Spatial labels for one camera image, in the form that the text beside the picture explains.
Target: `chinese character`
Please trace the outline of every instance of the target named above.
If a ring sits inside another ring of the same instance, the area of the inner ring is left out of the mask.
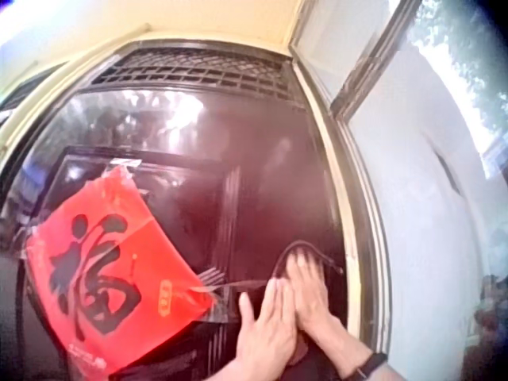
[[[91,233],[96,229],[102,231],[82,261],[83,243],[87,242]],[[90,230],[87,217],[80,214],[72,220],[72,236],[75,241],[70,243],[66,252],[50,259],[54,270],[49,280],[49,286],[51,292],[58,293],[59,308],[66,315],[69,315],[69,288],[71,281],[77,275],[73,285],[74,322],[76,337],[81,341],[84,341],[85,337],[79,326],[79,313],[100,333],[107,334],[114,331],[141,301],[141,294],[136,285],[122,278],[100,274],[107,264],[118,260],[121,255],[117,241],[105,241],[104,238],[110,233],[124,233],[126,230],[127,221],[118,214],[108,214]],[[96,258],[98,259],[95,263],[87,269],[89,261]],[[82,286],[86,291],[84,297],[81,292]],[[120,291],[125,296],[124,302],[115,311],[109,307],[110,291]]]

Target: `wrist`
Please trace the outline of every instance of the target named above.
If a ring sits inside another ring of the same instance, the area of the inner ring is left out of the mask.
[[[235,357],[229,364],[226,365],[228,372],[234,376],[232,379],[235,381],[257,381],[256,369],[251,366],[247,361]]]
[[[337,337],[347,333],[341,321],[331,313],[321,315],[306,332],[316,342],[326,337]]]

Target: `finger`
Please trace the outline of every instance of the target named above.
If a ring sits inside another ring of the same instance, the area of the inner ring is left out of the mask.
[[[264,291],[263,303],[261,304],[260,319],[266,321],[273,314],[275,305],[275,292],[276,292],[275,279],[270,279],[267,284],[267,288]]]
[[[294,292],[293,288],[286,280],[283,280],[283,293],[283,322],[288,325],[294,325]]]
[[[319,279],[323,282],[325,281],[325,265],[323,264],[323,261],[320,260],[317,264],[317,269],[319,270]]]
[[[283,303],[284,303],[284,283],[282,279],[277,279],[277,287],[275,291],[275,305],[273,309],[273,316],[277,319],[283,317]]]
[[[300,275],[302,276],[302,278],[304,280],[310,279],[309,264],[305,253],[301,249],[298,250],[297,252],[296,262],[298,264],[298,270],[300,271]]]
[[[295,254],[290,254],[286,262],[286,273],[292,283],[300,283],[302,280],[296,261],[297,256]]]
[[[241,328],[254,324],[254,310],[246,292],[241,293],[238,300],[238,308],[240,309]]]
[[[316,258],[309,252],[307,253],[306,257],[310,276],[315,279],[319,279],[319,266]]]

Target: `white wall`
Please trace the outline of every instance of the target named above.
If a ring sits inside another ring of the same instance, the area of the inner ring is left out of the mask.
[[[297,50],[329,101],[363,50],[383,31],[389,0],[318,0]]]
[[[398,52],[350,128],[387,235],[390,362],[408,379],[455,379],[479,302],[482,255],[488,254],[483,240],[508,217],[506,183],[485,179],[459,109],[416,48]]]
[[[39,67],[150,23],[166,37],[220,38],[286,52],[302,0],[74,0],[0,47],[0,92]]]

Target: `metal grille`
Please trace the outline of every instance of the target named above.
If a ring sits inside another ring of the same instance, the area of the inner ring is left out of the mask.
[[[37,86],[43,83],[43,81],[53,74],[53,72],[55,72],[60,66],[62,65],[51,67],[50,69],[24,81],[0,105],[0,111],[14,110],[25,100],[26,97],[30,95],[30,93],[32,93],[32,91],[36,89]]]
[[[92,86],[114,83],[206,86],[296,100],[281,62],[202,48],[139,48],[100,74]]]

